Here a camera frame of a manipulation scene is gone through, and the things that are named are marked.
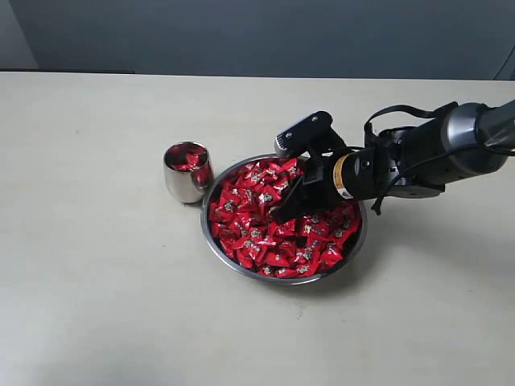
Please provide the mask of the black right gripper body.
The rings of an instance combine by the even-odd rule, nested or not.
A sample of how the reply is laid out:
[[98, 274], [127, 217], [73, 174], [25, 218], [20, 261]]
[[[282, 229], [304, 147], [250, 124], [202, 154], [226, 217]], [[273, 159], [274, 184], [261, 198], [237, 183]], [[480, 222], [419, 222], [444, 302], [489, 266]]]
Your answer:
[[377, 199], [398, 174], [396, 162], [378, 148], [311, 158], [299, 185], [301, 208], [333, 209], [345, 200]]

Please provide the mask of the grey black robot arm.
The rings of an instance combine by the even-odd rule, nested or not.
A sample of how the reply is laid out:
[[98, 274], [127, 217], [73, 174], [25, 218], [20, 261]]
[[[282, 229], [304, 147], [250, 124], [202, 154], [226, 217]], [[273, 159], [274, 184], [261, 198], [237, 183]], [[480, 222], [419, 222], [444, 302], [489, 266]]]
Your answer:
[[364, 144], [353, 147], [332, 128], [332, 116], [318, 111], [278, 134], [277, 156], [309, 157], [272, 217], [285, 223], [332, 210], [345, 200], [372, 200], [379, 214], [386, 197], [436, 197], [449, 183], [498, 171], [514, 155], [512, 101], [498, 107], [451, 102], [432, 111], [393, 105], [373, 116], [388, 113], [425, 122], [374, 133], [366, 121]]

